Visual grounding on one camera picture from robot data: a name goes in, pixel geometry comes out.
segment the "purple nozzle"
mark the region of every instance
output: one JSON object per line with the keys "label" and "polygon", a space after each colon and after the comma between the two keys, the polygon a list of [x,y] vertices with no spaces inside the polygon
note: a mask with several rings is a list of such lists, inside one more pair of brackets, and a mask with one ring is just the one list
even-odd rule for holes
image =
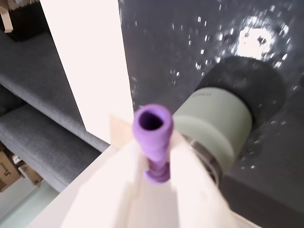
{"label": "purple nozzle", "polygon": [[149,159],[149,170],[145,176],[153,183],[164,183],[170,179],[167,151],[172,131],[171,113],[161,105],[146,105],[135,114],[133,134]]}

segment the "white panel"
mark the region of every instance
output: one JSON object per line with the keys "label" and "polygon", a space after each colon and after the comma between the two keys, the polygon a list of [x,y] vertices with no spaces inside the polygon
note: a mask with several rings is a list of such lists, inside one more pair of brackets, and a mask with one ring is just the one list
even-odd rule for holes
{"label": "white panel", "polygon": [[110,143],[109,114],[133,120],[118,1],[41,4],[85,127]]}

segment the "white speckle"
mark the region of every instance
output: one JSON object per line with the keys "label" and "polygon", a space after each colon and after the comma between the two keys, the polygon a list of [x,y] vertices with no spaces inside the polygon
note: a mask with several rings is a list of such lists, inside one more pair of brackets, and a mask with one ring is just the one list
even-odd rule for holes
{"label": "white speckle", "polygon": [[287,58],[287,54],[285,54],[283,57],[282,57],[282,60],[285,60]]}
{"label": "white speckle", "polygon": [[219,62],[220,62],[220,57],[215,57],[215,61],[216,61],[217,63],[219,63]]}
{"label": "white speckle", "polygon": [[218,40],[223,40],[223,33],[221,33],[219,36],[218,36]]}
{"label": "white speckle", "polygon": [[201,64],[195,63],[195,68],[196,68],[197,70],[200,70]]}
{"label": "white speckle", "polygon": [[119,9],[119,19],[120,19],[120,25],[122,25],[123,19],[122,19],[122,11],[120,9]]}
{"label": "white speckle", "polygon": [[257,17],[251,17],[251,21],[253,24],[255,24],[257,22]]}
{"label": "white speckle", "polygon": [[296,86],[294,85],[293,87],[291,87],[292,90],[297,90],[297,88],[298,88],[297,85]]}
{"label": "white speckle", "polygon": [[275,63],[275,68],[279,68],[281,66],[281,64],[282,64],[281,62],[276,62]]}
{"label": "white speckle", "polygon": [[275,8],[276,8],[275,6],[271,6],[269,11],[273,12],[275,10]]}
{"label": "white speckle", "polygon": [[133,81],[137,82],[136,77],[132,76],[131,79],[132,79]]}

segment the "purple plastic connector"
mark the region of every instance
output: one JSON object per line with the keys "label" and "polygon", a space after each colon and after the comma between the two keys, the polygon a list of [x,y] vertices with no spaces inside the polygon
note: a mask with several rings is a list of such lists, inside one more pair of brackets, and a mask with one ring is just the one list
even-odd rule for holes
{"label": "purple plastic connector", "polygon": [[161,105],[146,105],[135,114],[133,134],[149,159],[149,170],[145,176],[153,183],[164,183],[170,179],[167,151],[172,131],[171,113]]}

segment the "cardboard box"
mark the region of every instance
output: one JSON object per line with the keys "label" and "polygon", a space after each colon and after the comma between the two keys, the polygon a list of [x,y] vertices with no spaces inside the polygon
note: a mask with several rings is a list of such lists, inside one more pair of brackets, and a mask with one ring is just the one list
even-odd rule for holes
{"label": "cardboard box", "polygon": [[33,184],[38,185],[38,187],[40,183],[43,181],[43,178],[27,164],[21,165],[19,167],[19,170],[26,178],[29,178],[30,181],[33,182]]}
{"label": "cardboard box", "polygon": [[15,183],[20,174],[3,151],[0,152],[0,192]]}

